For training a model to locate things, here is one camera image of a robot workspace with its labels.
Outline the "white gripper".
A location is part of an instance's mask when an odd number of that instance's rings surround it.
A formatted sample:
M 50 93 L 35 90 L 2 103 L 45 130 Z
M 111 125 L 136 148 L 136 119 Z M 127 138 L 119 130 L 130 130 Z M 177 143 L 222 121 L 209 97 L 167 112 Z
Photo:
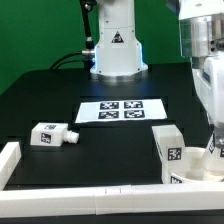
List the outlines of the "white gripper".
M 216 147 L 224 147 L 224 54 L 191 61 L 197 96 L 213 126 Z

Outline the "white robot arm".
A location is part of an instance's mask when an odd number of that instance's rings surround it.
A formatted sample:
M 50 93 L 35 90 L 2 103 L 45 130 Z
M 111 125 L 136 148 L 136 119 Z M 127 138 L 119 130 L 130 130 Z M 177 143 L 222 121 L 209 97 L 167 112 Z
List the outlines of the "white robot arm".
M 134 0 L 96 0 L 99 41 L 91 74 L 108 82 L 148 69 L 135 36 Z M 179 20 L 181 55 L 191 62 L 195 90 L 224 147 L 224 0 L 166 0 Z

